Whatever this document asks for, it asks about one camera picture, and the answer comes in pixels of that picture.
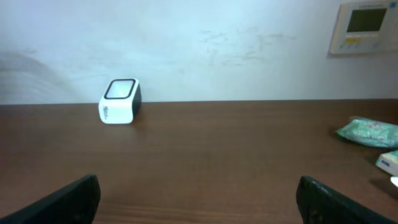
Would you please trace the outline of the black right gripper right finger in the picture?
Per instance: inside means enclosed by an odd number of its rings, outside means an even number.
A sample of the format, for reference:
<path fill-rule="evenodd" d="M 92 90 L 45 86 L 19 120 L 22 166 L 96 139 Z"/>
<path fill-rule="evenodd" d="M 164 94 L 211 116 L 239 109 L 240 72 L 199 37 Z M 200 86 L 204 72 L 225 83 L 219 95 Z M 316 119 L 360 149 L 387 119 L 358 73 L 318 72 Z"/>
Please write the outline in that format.
<path fill-rule="evenodd" d="M 296 203 L 306 224 L 397 224 L 308 175 L 300 178 Z"/>

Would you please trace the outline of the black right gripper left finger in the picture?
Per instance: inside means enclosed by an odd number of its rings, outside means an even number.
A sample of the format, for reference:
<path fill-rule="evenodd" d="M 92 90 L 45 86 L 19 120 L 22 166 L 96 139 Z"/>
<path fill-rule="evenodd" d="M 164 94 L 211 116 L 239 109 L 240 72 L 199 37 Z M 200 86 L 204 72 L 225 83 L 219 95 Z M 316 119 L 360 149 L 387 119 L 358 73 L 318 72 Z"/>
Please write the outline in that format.
<path fill-rule="evenodd" d="M 92 224 L 100 198 L 98 178 L 89 174 L 1 218 L 1 224 Z"/>

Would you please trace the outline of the small teal tissue pack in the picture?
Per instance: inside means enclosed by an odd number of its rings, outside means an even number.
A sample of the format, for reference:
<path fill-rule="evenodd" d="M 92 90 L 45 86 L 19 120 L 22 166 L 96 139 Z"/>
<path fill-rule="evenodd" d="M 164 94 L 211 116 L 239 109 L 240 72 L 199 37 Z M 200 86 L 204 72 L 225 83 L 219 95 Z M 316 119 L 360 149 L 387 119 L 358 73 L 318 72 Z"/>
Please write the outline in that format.
<path fill-rule="evenodd" d="M 398 176 L 397 151 L 381 154 L 376 161 L 376 166 L 390 175 Z"/>

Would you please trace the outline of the teal wet wipes packet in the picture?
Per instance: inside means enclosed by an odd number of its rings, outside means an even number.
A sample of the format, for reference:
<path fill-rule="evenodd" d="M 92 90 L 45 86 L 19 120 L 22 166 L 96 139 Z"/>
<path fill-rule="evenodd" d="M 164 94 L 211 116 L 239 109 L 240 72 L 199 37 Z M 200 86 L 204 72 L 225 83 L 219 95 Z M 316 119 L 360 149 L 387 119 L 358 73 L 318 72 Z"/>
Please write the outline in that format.
<path fill-rule="evenodd" d="M 368 147 L 397 148 L 397 125 L 352 116 L 349 123 L 335 131 L 340 137 Z"/>

